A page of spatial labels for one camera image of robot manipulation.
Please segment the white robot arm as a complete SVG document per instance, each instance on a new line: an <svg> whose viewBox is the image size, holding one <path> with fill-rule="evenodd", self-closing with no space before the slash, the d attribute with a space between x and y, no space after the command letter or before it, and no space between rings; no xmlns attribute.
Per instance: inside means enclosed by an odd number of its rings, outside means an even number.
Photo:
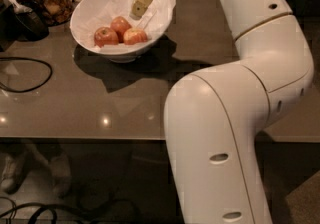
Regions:
<svg viewBox="0 0 320 224"><path fill-rule="evenodd" d="M185 224L272 224L254 140L309 89L312 54L286 0L220 2L239 59L172 87L169 160Z"/></svg>

